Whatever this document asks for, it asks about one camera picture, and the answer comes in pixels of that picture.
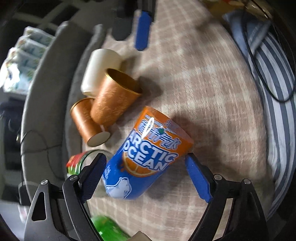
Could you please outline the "blue orange Arctic Ocean cup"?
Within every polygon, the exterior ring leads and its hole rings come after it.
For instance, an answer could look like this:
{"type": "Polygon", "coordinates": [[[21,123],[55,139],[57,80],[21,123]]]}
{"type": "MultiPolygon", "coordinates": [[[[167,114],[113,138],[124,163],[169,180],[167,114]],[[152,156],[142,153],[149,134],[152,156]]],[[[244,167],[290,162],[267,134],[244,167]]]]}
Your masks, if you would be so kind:
{"type": "Polygon", "coordinates": [[[193,144],[173,120],[146,106],[106,165],[102,179],[107,195],[126,200],[140,197],[193,144]]]}

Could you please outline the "white paper cup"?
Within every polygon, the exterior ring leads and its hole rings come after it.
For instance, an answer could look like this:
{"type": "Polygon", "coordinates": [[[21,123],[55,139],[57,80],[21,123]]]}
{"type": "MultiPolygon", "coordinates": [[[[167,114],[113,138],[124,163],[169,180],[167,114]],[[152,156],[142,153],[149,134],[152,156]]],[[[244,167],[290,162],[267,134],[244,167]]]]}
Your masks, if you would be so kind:
{"type": "Polygon", "coordinates": [[[119,69],[122,57],[111,49],[96,49],[91,53],[81,83],[81,92],[85,96],[95,97],[107,68],[119,69]]]}

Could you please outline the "front copper paper cup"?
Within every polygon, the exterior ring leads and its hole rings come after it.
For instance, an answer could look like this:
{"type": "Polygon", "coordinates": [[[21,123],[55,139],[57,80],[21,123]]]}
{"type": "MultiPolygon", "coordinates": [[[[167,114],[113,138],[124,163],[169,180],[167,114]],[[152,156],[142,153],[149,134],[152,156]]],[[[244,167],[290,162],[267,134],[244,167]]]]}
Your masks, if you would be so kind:
{"type": "Polygon", "coordinates": [[[142,95],[138,80],[113,68],[107,68],[90,111],[99,125],[109,127],[142,95]]]}

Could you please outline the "copper paper cup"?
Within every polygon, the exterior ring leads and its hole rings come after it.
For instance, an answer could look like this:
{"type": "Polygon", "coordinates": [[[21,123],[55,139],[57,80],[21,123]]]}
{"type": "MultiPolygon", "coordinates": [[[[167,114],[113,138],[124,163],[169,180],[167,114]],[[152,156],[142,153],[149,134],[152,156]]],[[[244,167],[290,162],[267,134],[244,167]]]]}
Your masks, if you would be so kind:
{"type": "Polygon", "coordinates": [[[90,116],[94,98],[86,97],[77,101],[70,109],[70,115],[81,135],[89,147],[96,147],[105,143],[110,132],[107,127],[97,124],[90,116]]]}
{"type": "Polygon", "coordinates": [[[138,80],[113,68],[107,68],[90,111],[99,125],[109,127],[142,95],[138,80]]]}

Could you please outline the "rear copper paper cup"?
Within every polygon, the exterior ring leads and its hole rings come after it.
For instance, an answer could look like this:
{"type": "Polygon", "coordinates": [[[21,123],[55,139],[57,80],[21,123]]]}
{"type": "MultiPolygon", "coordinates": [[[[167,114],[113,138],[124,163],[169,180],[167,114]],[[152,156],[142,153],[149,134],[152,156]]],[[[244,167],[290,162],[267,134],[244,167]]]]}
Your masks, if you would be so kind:
{"type": "Polygon", "coordinates": [[[70,109],[70,115],[81,135],[89,147],[96,147],[105,143],[110,132],[107,127],[97,124],[90,116],[94,98],[86,97],[77,101],[70,109]]]}

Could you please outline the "green plastic bottle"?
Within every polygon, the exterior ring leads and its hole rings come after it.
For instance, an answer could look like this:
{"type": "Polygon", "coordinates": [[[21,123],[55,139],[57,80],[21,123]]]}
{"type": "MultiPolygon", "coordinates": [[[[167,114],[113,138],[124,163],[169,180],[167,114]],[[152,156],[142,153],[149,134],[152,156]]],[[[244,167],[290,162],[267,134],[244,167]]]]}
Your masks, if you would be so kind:
{"type": "Polygon", "coordinates": [[[125,241],[130,238],[115,221],[107,216],[97,215],[93,216],[91,220],[105,241],[125,241]]]}

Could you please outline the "clear jar red green label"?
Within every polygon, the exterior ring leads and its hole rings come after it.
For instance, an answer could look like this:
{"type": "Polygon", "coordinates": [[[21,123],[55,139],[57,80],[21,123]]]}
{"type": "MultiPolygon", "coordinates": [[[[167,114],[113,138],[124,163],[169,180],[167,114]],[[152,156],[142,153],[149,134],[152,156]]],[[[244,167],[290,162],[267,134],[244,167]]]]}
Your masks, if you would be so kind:
{"type": "Polygon", "coordinates": [[[109,151],[100,149],[88,150],[71,156],[66,164],[67,178],[69,178],[71,175],[78,175],[85,166],[91,164],[95,156],[99,153],[102,153],[106,156],[107,162],[113,156],[109,151]]]}

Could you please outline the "grey sofa back cushion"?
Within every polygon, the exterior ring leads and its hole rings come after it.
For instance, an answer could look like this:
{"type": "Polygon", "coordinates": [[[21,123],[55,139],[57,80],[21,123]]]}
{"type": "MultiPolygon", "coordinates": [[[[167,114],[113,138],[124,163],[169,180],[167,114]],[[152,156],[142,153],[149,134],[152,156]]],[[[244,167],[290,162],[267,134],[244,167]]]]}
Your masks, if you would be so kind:
{"type": "Polygon", "coordinates": [[[21,156],[29,199],[39,183],[48,179],[60,186],[65,113],[78,58],[87,45],[88,32],[64,22],[43,55],[25,101],[21,156]]]}

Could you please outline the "plaid beige bed cover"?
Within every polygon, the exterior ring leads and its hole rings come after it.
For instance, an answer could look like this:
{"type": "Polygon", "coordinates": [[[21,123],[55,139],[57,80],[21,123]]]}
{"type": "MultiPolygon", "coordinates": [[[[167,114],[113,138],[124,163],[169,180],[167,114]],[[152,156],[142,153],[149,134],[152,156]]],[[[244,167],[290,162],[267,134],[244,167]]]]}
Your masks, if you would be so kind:
{"type": "MultiPolygon", "coordinates": [[[[252,181],[264,213],[274,195],[266,158],[263,109],[244,58],[229,33],[200,1],[158,1],[149,46],[138,52],[134,35],[108,34],[103,47],[120,54],[143,95],[110,128],[101,146],[115,153],[148,105],[171,118],[194,140],[192,152],[225,179],[252,181]]],[[[91,215],[112,218],[129,235],[187,240],[202,217],[199,198],[180,158],[136,200],[93,197],[91,215]]]]}

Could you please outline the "grey rolled blanket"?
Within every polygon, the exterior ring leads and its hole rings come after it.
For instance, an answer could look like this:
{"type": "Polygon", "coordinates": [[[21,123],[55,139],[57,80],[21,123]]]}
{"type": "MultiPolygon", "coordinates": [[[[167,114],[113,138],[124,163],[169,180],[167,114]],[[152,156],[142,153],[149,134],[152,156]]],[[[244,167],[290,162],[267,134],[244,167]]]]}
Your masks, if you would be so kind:
{"type": "Polygon", "coordinates": [[[66,164],[71,156],[82,152],[82,138],[76,128],[74,121],[70,115],[70,109],[77,101],[83,99],[85,96],[81,92],[81,83],[90,59],[92,51],[100,49],[106,37],[106,28],[102,25],[95,25],[91,33],[88,33],[87,45],[83,48],[83,52],[78,58],[79,62],[75,68],[74,76],[72,78],[71,87],[69,91],[67,108],[65,113],[64,125],[64,139],[63,139],[63,160],[62,167],[64,177],[67,178],[66,164]]]}

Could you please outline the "white refill pouch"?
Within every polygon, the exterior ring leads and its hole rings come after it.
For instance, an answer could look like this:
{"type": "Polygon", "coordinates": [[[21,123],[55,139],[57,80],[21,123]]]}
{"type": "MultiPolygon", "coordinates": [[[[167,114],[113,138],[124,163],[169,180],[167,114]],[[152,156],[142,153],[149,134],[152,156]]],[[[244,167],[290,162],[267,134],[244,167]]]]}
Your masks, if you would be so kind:
{"type": "Polygon", "coordinates": [[[1,66],[1,88],[6,93],[27,95],[35,70],[18,66],[17,63],[3,63],[1,66]]]}
{"type": "Polygon", "coordinates": [[[24,36],[27,36],[31,40],[34,40],[40,44],[43,44],[45,46],[49,46],[49,44],[54,40],[54,36],[46,33],[43,30],[40,30],[38,28],[33,27],[26,27],[23,32],[24,36]]]}
{"type": "Polygon", "coordinates": [[[38,43],[27,36],[19,37],[15,47],[38,58],[41,58],[47,49],[47,46],[38,43]]]}
{"type": "Polygon", "coordinates": [[[13,47],[9,50],[6,58],[8,75],[12,76],[13,74],[19,73],[33,78],[39,62],[40,58],[13,47]]]}

